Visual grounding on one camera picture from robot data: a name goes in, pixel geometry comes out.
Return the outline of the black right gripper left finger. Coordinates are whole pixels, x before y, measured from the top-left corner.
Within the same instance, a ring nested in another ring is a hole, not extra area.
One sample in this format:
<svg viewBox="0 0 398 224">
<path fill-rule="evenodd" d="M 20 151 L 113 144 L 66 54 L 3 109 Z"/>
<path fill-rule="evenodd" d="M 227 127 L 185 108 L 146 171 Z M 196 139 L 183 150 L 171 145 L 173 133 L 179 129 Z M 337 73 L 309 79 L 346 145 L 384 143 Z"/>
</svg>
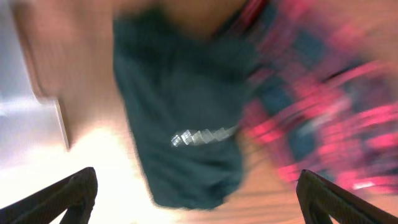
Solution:
<svg viewBox="0 0 398 224">
<path fill-rule="evenodd" d="M 86 167 L 1 209 L 1 224 L 88 224 L 98 192 L 96 172 Z"/>
</svg>

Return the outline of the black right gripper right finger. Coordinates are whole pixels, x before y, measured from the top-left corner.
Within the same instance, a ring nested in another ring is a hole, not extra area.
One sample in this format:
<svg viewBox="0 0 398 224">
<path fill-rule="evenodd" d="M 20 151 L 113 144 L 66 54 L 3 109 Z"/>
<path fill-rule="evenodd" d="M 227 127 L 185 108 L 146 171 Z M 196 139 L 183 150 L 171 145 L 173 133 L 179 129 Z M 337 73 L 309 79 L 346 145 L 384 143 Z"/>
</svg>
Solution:
<svg viewBox="0 0 398 224">
<path fill-rule="evenodd" d="M 397 217 L 304 169 L 296 194 L 306 224 L 395 224 Z"/>
</svg>

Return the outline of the red plaid flannel shirt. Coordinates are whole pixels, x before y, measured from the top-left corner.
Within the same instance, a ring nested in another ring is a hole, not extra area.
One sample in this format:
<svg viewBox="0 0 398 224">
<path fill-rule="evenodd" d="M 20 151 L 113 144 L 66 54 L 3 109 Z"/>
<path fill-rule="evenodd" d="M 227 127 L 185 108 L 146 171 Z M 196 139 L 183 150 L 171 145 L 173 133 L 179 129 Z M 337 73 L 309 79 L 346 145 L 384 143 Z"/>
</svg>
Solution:
<svg viewBox="0 0 398 224">
<path fill-rule="evenodd" d="M 247 1 L 216 33 L 259 52 L 243 128 L 279 177 L 308 169 L 351 192 L 397 193 L 397 98 L 382 62 L 359 54 L 358 33 L 312 1 Z"/>
</svg>

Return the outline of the dark navy garment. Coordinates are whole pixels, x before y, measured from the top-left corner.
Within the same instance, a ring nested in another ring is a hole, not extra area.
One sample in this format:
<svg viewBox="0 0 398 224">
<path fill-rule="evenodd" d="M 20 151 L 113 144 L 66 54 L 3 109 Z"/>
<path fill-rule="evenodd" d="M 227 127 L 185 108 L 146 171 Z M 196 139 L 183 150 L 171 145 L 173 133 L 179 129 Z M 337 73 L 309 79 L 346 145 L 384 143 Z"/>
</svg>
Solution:
<svg viewBox="0 0 398 224">
<path fill-rule="evenodd" d="M 210 210 L 238 189 L 235 140 L 257 53 L 246 41 L 183 35 L 158 9 L 113 22 L 113 68 L 157 205 Z"/>
</svg>

